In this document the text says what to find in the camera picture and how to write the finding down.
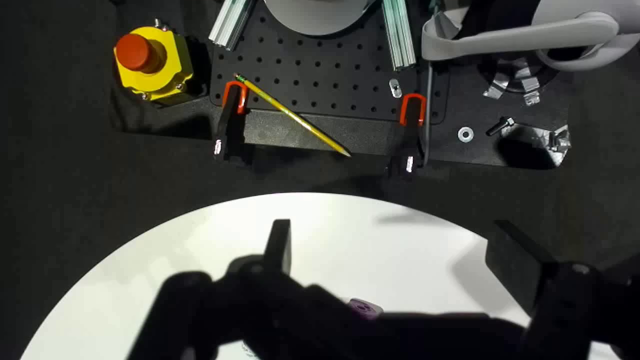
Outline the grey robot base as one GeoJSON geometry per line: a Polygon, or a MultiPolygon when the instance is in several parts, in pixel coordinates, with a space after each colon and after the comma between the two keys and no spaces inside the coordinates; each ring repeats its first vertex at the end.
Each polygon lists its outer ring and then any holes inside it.
{"type": "Polygon", "coordinates": [[[375,0],[263,0],[265,10],[287,30],[331,36],[353,26],[375,0]]]}

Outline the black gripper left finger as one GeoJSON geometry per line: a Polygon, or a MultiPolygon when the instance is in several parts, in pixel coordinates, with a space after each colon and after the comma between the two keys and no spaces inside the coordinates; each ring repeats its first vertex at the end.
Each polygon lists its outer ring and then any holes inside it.
{"type": "Polygon", "coordinates": [[[269,236],[265,242],[263,255],[272,269],[279,269],[283,273],[292,268],[292,229],[287,220],[273,220],[269,228],[269,236]]]}

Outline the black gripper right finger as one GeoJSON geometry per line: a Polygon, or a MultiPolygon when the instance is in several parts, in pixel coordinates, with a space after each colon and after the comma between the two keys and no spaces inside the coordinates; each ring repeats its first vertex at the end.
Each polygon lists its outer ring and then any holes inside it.
{"type": "Polygon", "coordinates": [[[499,220],[496,223],[492,272],[525,314],[536,310],[553,263],[556,257],[512,222],[499,220]]]}

